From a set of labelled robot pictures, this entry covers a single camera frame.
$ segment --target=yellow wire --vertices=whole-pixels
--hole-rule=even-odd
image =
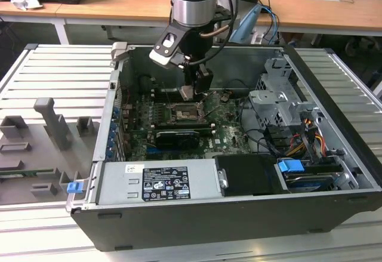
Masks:
[[[291,156],[291,155],[297,153],[299,150],[301,150],[304,146],[305,146],[304,143],[301,143],[298,147],[296,147],[295,149],[293,149],[292,151],[290,151],[286,155]]]

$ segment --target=black plastic cover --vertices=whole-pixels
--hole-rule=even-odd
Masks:
[[[225,170],[228,188],[224,196],[276,195],[283,193],[271,155],[221,155],[215,157],[218,170]]]

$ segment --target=power supply label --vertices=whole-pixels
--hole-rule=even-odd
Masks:
[[[190,198],[187,167],[143,169],[142,199],[144,201]]]

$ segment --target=red wire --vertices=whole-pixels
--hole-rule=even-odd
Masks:
[[[292,149],[292,144],[293,144],[293,140],[294,140],[294,138],[299,137],[299,136],[300,136],[300,135],[297,134],[297,135],[294,135],[293,138],[291,138],[291,149]]]

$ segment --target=robotic arm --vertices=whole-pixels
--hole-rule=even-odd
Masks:
[[[234,7],[233,0],[222,1],[227,3],[229,11],[218,6],[217,0],[171,0],[171,23],[150,53],[150,58],[163,67],[175,65],[183,69],[185,86],[180,88],[180,94],[185,101],[209,90],[213,73],[205,63],[229,41],[238,15],[238,2],[249,1],[252,5],[257,2],[235,0]],[[215,24],[223,21],[229,23],[214,30]],[[226,30],[229,32],[224,42],[214,54],[206,56],[212,47],[213,37]]]

